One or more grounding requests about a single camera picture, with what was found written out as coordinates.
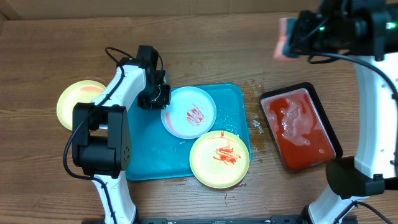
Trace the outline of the green and pink sponge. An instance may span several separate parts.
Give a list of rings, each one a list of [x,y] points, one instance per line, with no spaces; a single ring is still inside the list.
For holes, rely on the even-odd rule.
[[[289,40],[297,18],[285,17],[279,20],[279,37],[274,50],[274,59],[281,62],[292,62],[299,56],[290,53]]]

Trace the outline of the light blue plate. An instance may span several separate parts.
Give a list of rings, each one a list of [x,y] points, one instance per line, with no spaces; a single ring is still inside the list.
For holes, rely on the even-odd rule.
[[[170,104],[161,110],[161,121],[172,135],[195,139],[207,133],[216,120],[214,99],[205,90],[185,86],[172,90]]]

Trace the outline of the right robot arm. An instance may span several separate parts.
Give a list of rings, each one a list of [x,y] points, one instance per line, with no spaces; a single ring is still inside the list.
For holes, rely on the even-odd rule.
[[[397,4],[322,1],[316,12],[300,11],[288,43],[311,64],[354,64],[358,149],[328,162],[326,189],[302,212],[304,223],[341,223],[366,198],[397,189]]]

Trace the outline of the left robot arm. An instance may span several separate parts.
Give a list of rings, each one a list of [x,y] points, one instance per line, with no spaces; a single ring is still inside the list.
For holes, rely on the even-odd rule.
[[[131,137],[127,112],[136,102],[144,110],[164,109],[170,103],[162,57],[124,57],[116,63],[116,74],[104,93],[90,103],[73,109],[72,134],[64,156],[65,171],[76,179],[95,184],[104,209],[105,223],[135,223],[137,209],[129,193],[125,171],[130,163]]]

